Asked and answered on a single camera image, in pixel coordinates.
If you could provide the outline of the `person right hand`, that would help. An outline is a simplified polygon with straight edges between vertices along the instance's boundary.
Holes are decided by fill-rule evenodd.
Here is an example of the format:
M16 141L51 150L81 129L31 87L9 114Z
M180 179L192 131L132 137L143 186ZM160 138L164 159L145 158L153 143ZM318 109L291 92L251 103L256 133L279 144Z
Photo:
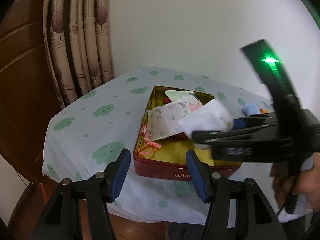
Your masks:
M272 188L278 207L282 207L286 196L291 191L295 177L284 178L280 175L280 168L273 164L270 172L273 178ZM319 152L313 153L313 168L300 172L292 194L305 194L307 208L319 211Z

